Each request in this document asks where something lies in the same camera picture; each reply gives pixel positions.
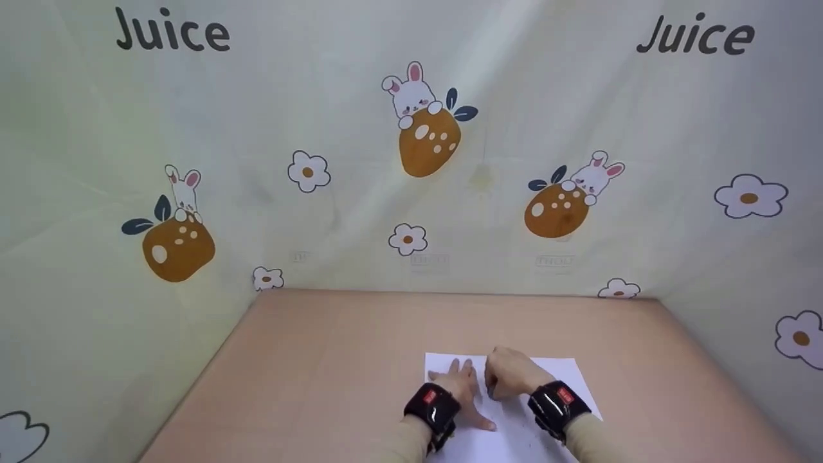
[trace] white flower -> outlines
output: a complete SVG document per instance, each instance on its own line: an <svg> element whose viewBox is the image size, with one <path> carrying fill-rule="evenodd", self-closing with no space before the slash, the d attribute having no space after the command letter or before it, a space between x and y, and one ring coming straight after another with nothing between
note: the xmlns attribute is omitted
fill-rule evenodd
<svg viewBox="0 0 823 463"><path fill-rule="evenodd" d="M269 270L265 267L257 267L252 272L252 279L254 280L254 291L283 288L283 271L280 269Z"/></svg>
<svg viewBox="0 0 823 463"><path fill-rule="evenodd" d="M774 347L788 358L801 358L809 367L823 370L823 320L813 311L802 311L777 320Z"/></svg>
<svg viewBox="0 0 823 463"><path fill-rule="evenodd" d="M623 278L612 278L606 287L597 293L597 297L618 297L620 299L631 299L640 292L640 286L634 283L626 283Z"/></svg>
<svg viewBox="0 0 823 463"><path fill-rule="evenodd" d="M31 417L24 411L0 416L0 458L5 463L28 460L49 438L48 424L31 424Z"/></svg>
<svg viewBox="0 0 823 463"><path fill-rule="evenodd" d="M326 186L332 176L326 172L328 163L322 156L309 156L304 151L295 151L289 164L289 179L295 182L303 193L311 193L319 186Z"/></svg>
<svg viewBox="0 0 823 463"><path fill-rule="evenodd" d="M388 238L388 245L398 250L400 255L411 255L416 250L424 250L429 242L425 240L425 228L401 223Z"/></svg>
<svg viewBox="0 0 823 463"><path fill-rule="evenodd" d="M744 218L752 214L774 217L783 210L780 203L788 195L788 189L779 183L765 183L757 175L740 174L729 186L721 186L714 192L714 200L726 206L724 213L731 218Z"/></svg>

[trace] hand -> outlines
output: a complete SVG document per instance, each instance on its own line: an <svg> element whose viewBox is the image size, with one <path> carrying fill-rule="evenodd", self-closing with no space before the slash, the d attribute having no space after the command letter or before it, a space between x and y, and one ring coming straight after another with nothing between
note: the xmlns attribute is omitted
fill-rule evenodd
<svg viewBox="0 0 823 463"><path fill-rule="evenodd" d="M480 394L480 385L477 383L477 371L472 366L471 359L461 368L460 361L455 358L448 373L429 372L429 379L452 393L452 397L460 403L460 414L469 424L486 431L497 430L497 426L481 415L474 405L474 398Z"/></svg>
<svg viewBox="0 0 823 463"><path fill-rule="evenodd" d="M493 400L532 394L554 380L554 376L518 350L498 346L486 357L486 387Z"/></svg>

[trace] black wrist strap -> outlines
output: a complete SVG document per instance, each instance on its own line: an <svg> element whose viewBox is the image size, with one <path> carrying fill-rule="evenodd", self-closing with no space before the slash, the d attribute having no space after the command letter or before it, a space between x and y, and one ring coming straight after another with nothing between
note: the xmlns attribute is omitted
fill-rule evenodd
<svg viewBox="0 0 823 463"><path fill-rule="evenodd" d="M579 395L563 381L540 386L528 398L534 421L544 431L565 444L565 427L581 414L592 413Z"/></svg>
<svg viewBox="0 0 823 463"><path fill-rule="evenodd" d="M414 394L403 409L403 416L412 415L423 420L431 429L427 453L439 451L454 434L454 417L460 403L452 394L433 382L427 382Z"/></svg>

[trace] dark leaf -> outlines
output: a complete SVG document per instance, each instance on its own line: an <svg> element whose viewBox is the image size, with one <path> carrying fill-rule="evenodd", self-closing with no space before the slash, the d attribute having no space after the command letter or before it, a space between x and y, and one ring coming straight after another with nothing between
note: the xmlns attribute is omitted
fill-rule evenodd
<svg viewBox="0 0 823 463"><path fill-rule="evenodd" d="M165 197L165 194L161 194L157 199L157 204L155 204L155 217L161 222L165 222L171 217L171 203L169 203L169 199Z"/></svg>
<svg viewBox="0 0 823 463"><path fill-rule="evenodd" d="M551 174L551 183L560 183L560 181L563 180L563 177L565 177L565 171L565 165L558 167L555 173Z"/></svg>
<svg viewBox="0 0 823 463"><path fill-rule="evenodd" d="M451 87L449 93L446 94L446 108L452 110L454 105L458 103L458 89Z"/></svg>
<svg viewBox="0 0 823 463"><path fill-rule="evenodd" d="M472 120L475 116L477 116L477 108L474 106L460 106L456 111L454 111L454 118L460 122Z"/></svg>
<svg viewBox="0 0 823 463"><path fill-rule="evenodd" d="M528 188L531 191L540 191L541 189L546 188L548 185L549 184L547 184L545 180L541 180L541 179L532 180L532 181L528 182Z"/></svg>
<svg viewBox="0 0 823 463"><path fill-rule="evenodd" d="M126 221L120 230L127 235L139 235L153 226L154 223L147 218L133 218Z"/></svg>

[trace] rabbit ear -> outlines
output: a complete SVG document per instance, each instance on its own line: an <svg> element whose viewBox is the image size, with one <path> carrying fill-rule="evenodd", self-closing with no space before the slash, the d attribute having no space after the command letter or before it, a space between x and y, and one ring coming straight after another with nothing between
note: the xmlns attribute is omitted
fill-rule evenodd
<svg viewBox="0 0 823 463"><path fill-rule="evenodd" d="M412 61L406 70L406 77L408 77L411 82L423 80L423 66L417 61Z"/></svg>
<svg viewBox="0 0 823 463"><path fill-rule="evenodd" d="M606 161L608 161L609 155L603 150L599 150L592 153L592 160L589 162L589 165L592 167L601 167L606 165Z"/></svg>
<svg viewBox="0 0 823 463"><path fill-rule="evenodd" d="M171 164L165 165L165 175L169 177L169 181L172 185L177 183L177 180L180 180L180 173L177 172L177 167L174 167Z"/></svg>
<svg viewBox="0 0 823 463"><path fill-rule="evenodd" d="M186 185L188 185L189 188L196 188L200 185L200 171L192 169L191 171L186 172L186 176L183 178L183 181L186 182Z"/></svg>
<svg viewBox="0 0 823 463"><path fill-rule="evenodd" d="M397 95L400 91L400 78L397 76L388 76L383 79L383 90L392 94L392 96Z"/></svg>
<svg viewBox="0 0 823 463"><path fill-rule="evenodd" d="M606 168L606 174L609 176L610 179L613 179L618 175L622 174L623 171L625 171L625 164L623 164L622 162L615 162L614 164Z"/></svg>

